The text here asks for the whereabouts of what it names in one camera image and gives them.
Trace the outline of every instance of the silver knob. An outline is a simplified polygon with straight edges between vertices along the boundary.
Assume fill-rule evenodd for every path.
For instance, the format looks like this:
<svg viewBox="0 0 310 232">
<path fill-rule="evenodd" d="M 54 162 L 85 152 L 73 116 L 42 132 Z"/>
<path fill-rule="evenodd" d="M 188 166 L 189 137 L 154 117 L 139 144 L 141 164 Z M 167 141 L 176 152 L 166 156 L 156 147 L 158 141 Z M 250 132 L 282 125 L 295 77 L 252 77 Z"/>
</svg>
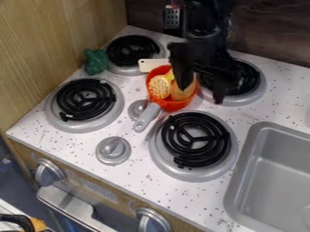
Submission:
<svg viewBox="0 0 310 232">
<path fill-rule="evenodd" d="M 42 187 L 53 185 L 65 179 L 63 171 L 48 159 L 39 159 L 39 166 L 35 171 L 35 180 Z"/>
<path fill-rule="evenodd" d="M 121 137 L 102 140 L 96 148 L 97 159 L 106 165 L 119 165 L 131 155 L 131 145 Z"/>
<path fill-rule="evenodd" d="M 139 232 L 170 232 L 169 221 L 161 214 L 150 208 L 139 208 L 136 218 L 140 221 Z"/>
<path fill-rule="evenodd" d="M 137 100 L 133 102 L 128 108 L 128 115 L 134 121 L 136 121 L 142 112 L 147 108 L 148 100 Z"/>
</svg>

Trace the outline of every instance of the orange toy pot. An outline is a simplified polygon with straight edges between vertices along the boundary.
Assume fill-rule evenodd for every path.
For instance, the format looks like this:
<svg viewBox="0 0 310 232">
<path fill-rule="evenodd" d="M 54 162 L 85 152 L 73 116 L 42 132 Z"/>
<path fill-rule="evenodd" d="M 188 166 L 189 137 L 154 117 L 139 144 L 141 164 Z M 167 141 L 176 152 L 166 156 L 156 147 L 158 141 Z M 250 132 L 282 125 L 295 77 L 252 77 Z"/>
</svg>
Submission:
<svg viewBox="0 0 310 232">
<path fill-rule="evenodd" d="M 160 99 L 151 94 L 151 91 L 149 89 L 150 80 L 155 76 L 165 75 L 170 69 L 171 65 L 162 65 L 149 72 L 145 83 L 149 94 L 150 104 L 148 105 L 147 109 L 145 109 L 144 112 L 140 115 L 140 117 L 135 121 L 133 129 L 136 132 L 143 132 L 161 109 L 165 111 L 178 111 L 186 107 L 198 92 L 199 86 L 197 85 L 193 94 L 185 101 L 173 101 L 171 96 L 165 99 Z"/>
</svg>

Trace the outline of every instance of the black coil burner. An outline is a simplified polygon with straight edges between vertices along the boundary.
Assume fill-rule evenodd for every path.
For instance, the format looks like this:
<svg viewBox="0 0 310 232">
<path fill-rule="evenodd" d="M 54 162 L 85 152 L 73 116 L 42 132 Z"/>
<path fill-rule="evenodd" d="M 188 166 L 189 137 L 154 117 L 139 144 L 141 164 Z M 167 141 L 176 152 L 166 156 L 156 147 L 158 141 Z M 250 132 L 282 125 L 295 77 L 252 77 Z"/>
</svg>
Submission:
<svg viewBox="0 0 310 232">
<path fill-rule="evenodd" d="M 96 79 L 71 81 L 57 92 L 56 99 L 63 121 L 92 119 L 109 111 L 116 101 L 112 87 Z"/>
<path fill-rule="evenodd" d="M 106 50 L 110 61 L 117 66 L 138 65 L 139 59 L 151 58 L 160 52 L 159 46 L 142 35 L 128 35 L 114 40 Z"/>
<path fill-rule="evenodd" d="M 255 68 L 240 61 L 237 61 L 237 66 L 239 70 L 243 72 L 244 80 L 240 87 L 235 87 L 228 90 L 228 96 L 236 96 L 252 92 L 257 89 L 260 84 L 260 73 Z M 202 72 L 199 74 L 199 83 L 202 86 L 213 90 L 213 79 L 216 78 L 216 76 L 217 75 L 212 72 Z"/>
<path fill-rule="evenodd" d="M 205 136 L 195 137 L 189 132 L 193 129 Z M 162 126 L 161 137 L 179 168 L 206 167 L 224 159 L 230 152 L 229 132 L 220 122 L 203 113 L 184 112 L 170 116 Z M 195 148 L 198 142 L 203 145 Z"/>
</svg>

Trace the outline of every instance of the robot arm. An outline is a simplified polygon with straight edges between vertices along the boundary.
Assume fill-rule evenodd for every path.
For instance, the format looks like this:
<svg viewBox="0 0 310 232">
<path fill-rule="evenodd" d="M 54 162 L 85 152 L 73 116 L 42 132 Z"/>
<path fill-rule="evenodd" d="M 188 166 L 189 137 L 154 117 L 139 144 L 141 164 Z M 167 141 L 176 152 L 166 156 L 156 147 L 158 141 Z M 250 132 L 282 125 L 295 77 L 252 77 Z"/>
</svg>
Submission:
<svg viewBox="0 0 310 232">
<path fill-rule="evenodd" d="M 229 88 L 242 83 L 242 71 L 228 53 L 232 0 L 184 0 L 185 43 L 171 43 L 170 62 L 178 86 L 184 90 L 194 72 L 212 71 L 213 97 L 222 103 Z"/>
</svg>

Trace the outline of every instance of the sink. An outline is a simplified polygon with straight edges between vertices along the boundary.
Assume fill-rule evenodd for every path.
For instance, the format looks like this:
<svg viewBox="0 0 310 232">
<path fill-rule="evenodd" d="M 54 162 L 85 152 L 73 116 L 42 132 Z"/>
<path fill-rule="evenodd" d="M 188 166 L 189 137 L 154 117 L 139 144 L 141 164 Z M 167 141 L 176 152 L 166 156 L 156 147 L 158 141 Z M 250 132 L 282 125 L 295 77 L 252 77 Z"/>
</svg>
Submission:
<svg viewBox="0 0 310 232">
<path fill-rule="evenodd" d="M 271 122 L 252 126 L 224 207 L 256 232 L 309 232 L 310 135 Z"/>
</svg>

